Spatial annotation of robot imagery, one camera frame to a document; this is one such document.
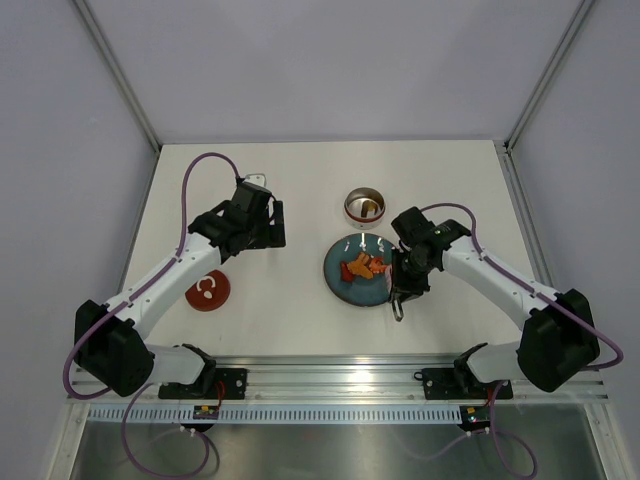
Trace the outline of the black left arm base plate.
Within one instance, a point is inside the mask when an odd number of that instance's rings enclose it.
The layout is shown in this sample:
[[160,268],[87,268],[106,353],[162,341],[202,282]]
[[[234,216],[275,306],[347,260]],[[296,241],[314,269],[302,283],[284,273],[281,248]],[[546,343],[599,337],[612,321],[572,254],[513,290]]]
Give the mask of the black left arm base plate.
[[219,368],[202,373],[194,383],[167,383],[158,391],[163,400],[243,400],[248,371],[243,368]]

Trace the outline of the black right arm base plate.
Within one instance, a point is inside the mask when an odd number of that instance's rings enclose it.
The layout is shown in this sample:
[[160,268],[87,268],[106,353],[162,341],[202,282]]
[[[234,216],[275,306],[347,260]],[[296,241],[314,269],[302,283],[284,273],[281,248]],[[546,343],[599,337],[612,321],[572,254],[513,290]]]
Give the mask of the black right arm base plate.
[[423,368],[413,373],[426,400],[485,400],[492,398],[498,382],[481,383],[453,367]]

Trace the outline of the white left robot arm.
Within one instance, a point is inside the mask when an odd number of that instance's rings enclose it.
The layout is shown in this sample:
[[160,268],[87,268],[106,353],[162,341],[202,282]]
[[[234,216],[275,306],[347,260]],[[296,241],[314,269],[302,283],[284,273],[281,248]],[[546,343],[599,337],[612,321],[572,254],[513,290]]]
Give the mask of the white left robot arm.
[[77,365],[121,397],[149,384],[184,389],[203,398],[216,385],[216,361],[183,344],[161,347],[146,339],[164,314],[209,272],[245,250],[286,244],[284,204],[246,179],[231,199],[184,227],[178,246],[129,290],[102,304],[84,302],[76,311],[74,346],[64,368]]

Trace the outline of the red round lunch box lid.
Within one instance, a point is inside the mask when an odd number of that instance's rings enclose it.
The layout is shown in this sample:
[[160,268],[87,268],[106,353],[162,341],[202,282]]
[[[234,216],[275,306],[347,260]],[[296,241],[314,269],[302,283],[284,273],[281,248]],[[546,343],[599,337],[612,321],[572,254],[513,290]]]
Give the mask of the red round lunch box lid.
[[213,270],[193,284],[185,292],[185,298],[194,310],[211,312],[224,305],[230,293],[228,277],[219,270]]

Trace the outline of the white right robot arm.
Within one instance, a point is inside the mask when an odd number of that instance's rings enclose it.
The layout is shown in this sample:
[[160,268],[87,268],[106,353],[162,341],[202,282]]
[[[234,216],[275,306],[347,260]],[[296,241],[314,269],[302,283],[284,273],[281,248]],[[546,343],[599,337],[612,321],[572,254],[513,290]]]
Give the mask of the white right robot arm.
[[387,271],[389,302],[396,321],[403,305],[430,289],[433,271],[470,285],[497,306],[520,331],[517,341],[480,343],[453,362],[456,389],[476,396],[504,381],[524,379],[551,393],[600,355],[591,308],[575,289],[561,293],[493,258],[477,238],[477,227],[449,219],[436,224],[411,207],[391,223],[400,246]]

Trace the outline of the red pink food piece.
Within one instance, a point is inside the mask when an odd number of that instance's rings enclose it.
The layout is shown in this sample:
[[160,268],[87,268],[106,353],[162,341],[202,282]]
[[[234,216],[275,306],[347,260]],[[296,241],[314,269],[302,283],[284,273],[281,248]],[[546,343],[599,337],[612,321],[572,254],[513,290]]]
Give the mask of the red pink food piece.
[[382,274],[388,268],[382,257],[374,257],[369,263],[369,269],[374,274]]

